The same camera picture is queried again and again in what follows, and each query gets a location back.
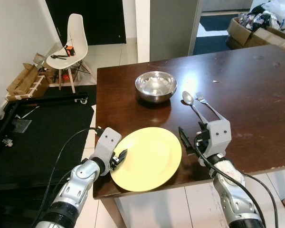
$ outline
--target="silver fork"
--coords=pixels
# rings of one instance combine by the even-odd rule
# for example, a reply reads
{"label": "silver fork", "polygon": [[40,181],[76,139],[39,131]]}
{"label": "silver fork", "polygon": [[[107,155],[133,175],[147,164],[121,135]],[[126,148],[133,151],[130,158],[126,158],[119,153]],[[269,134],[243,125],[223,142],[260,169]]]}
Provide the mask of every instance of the silver fork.
{"label": "silver fork", "polygon": [[212,108],[211,105],[207,102],[207,100],[203,97],[203,95],[200,92],[196,93],[196,96],[198,97],[198,101],[207,105],[221,120],[225,120],[225,117],[223,117],[221,114],[219,114],[214,108]]}

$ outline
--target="silver spoon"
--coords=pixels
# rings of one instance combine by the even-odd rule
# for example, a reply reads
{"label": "silver spoon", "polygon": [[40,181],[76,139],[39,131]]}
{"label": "silver spoon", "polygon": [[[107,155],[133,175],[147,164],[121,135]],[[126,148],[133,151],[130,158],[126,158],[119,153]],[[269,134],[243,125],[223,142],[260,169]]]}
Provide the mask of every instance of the silver spoon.
{"label": "silver spoon", "polygon": [[193,110],[199,115],[201,121],[206,124],[208,123],[208,120],[206,120],[206,118],[199,112],[199,110],[196,109],[196,107],[193,105],[194,102],[194,98],[190,95],[190,93],[188,93],[187,91],[182,92],[182,99],[184,100],[184,102],[188,105],[191,105],[191,107],[193,108]]}

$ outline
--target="black cable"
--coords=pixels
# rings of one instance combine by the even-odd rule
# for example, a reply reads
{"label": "black cable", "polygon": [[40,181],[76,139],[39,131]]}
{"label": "black cable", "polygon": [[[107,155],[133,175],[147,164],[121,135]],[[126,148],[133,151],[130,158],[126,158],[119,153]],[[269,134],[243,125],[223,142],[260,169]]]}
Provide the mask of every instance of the black cable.
{"label": "black cable", "polygon": [[64,150],[64,148],[66,147],[66,145],[67,145],[76,135],[80,134],[81,132],[85,132],[85,131],[89,131],[89,130],[94,130],[94,131],[97,132],[97,129],[94,128],[94,127],[85,128],[85,129],[83,129],[83,130],[81,130],[81,131],[79,131],[79,132],[73,134],[73,135],[66,141],[66,143],[63,145],[63,147],[61,148],[61,150],[60,150],[60,152],[59,152],[59,154],[58,154],[58,156],[57,156],[55,165],[54,165],[54,167],[53,167],[52,173],[51,173],[51,175],[50,175],[50,177],[49,177],[49,179],[48,179],[47,189],[46,189],[46,191],[45,191],[45,193],[44,193],[44,197],[43,197],[42,203],[41,203],[41,205],[40,205],[38,214],[37,214],[36,218],[34,219],[34,222],[32,223],[32,226],[31,226],[32,228],[34,228],[34,227],[37,225],[36,223],[37,223],[37,221],[38,221],[38,219],[39,219],[39,217],[40,217],[40,215],[41,215],[41,213],[42,213],[44,204],[45,204],[46,199],[47,199],[47,196],[48,196],[49,186],[51,185],[51,181],[52,181],[52,178],[53,178],[53,174],[54,174],[54,172],[55,172],[55,169],[56,169],[56,166],[57,166],[57,164],[58,164],[58,161],[59,161],[59,158],[60,158],[60,156],[61,156],[62,151]]}
{"label": "black cable", "polygon": [[202,154],[202,152],[200,151],[199,147],[197,146],[197,137],[194,138],[194,147],[197,151],[197,153],[199,154],[199,156],[204,160],[204,162],[210,166],[215,172],[219,173],[220,175],[222,175],[223,177],[227,178],[228,180],[230,180],[231,182],[235,183],[236,185],[238,185],[252,200],[252,202],[254,203],[254,205],[256,206],[256,209],[258,211],[258,213],[260,214],[261,220],[263,222],[264,228],[266,228],[266,224],[265,224],[265,219],[263,216],[263,213],[261,211],[260,206],[258,205],[257,201],[255,200],[255,198],[253,198],[253,196],[251,195],[251,193],[238,181],[236,181],[235,179],[233,179],[232,177],[228,176],[227,174],[225,174],[224,172],[222,172],[221,170],[219,170],[217,167],[215,167],[213,164],[211,164],[208,159]]}
{"label": "black cable", "polygon": [[276,202],[275,202],[275,199],[274,199],[274,196],[272,195],[272,193],[270,192],[269,188],[262,182],[260,181],[258,178],[255,178],[253,176],[250,176],[249,174],[246,174],[246,173],[243,173],[243,175],[247,176],[247,177],[250,177],[251,179],[257,181],[259,184],[261,184],[265,189],[266,191],[268,192],[270,198],[271,198],[271,201],[272,201],[272,204],[274,205],[274,211],[275,211],[275,228],[278,228],[279,227],[279,223],[278,223],[278,216],[277,216],[277,209],[276,209]]}
{"label": "black cable", "polygon": [[58,181],[58,183],[55,185],[54,190],[52,191],[51,197],[49,198],[50,202],[52,202],[54,200],[54,196],[55,196],[55,192],[57,191],[58,186],[60,185],[61,181],[71,173],[72,170],[70,170],[69,172],[67,172],[65,175],[63,175],[62,178],[60,178],[60,180]]}

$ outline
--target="stainless steel bowl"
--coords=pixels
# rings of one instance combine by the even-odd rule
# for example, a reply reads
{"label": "stainless steel bowl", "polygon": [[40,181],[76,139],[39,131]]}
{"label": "stainless steel bowl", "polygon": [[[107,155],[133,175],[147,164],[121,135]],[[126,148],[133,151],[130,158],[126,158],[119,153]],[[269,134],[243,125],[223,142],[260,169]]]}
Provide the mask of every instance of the stainless steel bowl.
{"label": "stainless steel bowl", "polygon": [[175,78],[161,71],[146,72],[135,80],[139,96],[152,103],[161,103],[170,99],[175,93],[177,82]]}

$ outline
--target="black door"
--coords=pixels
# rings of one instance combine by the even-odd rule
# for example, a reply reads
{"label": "black door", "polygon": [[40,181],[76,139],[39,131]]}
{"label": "black door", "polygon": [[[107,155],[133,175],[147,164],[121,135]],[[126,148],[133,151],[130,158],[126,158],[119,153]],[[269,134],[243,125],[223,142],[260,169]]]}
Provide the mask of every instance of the black door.
{"label": "black door", "polygon": [[62,45],[67,41],[67,21],[72,13],[84,20],[88,45],[125,43],[122,0],[46,0]]}

